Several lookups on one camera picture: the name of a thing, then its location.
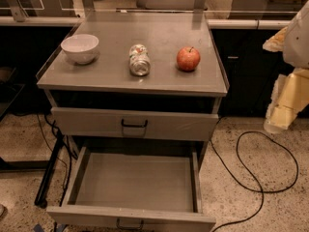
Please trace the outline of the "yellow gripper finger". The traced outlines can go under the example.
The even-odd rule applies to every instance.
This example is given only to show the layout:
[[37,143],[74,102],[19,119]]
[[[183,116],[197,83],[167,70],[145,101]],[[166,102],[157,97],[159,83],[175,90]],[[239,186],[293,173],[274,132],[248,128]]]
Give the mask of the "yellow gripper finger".
[[263,44],[263,49],[270,52],[282,51],[288,27],[282,28],[275,35],[266,40]]
[[289,75],[280,74],[274,83],[271,103],[267,108],[264,129],[280,133],[309,104],[309,71],[296,68]]

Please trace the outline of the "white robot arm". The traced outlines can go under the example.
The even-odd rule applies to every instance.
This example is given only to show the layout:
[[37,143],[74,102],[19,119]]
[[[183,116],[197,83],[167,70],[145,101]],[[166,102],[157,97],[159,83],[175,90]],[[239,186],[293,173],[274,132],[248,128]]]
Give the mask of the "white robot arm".
[[279,133],[309,104],[309,2],[288,26],[265,41],[263,49],[281,51],[284,62],[294,67],[289,75],[278,75],[267,108],[264,129]]

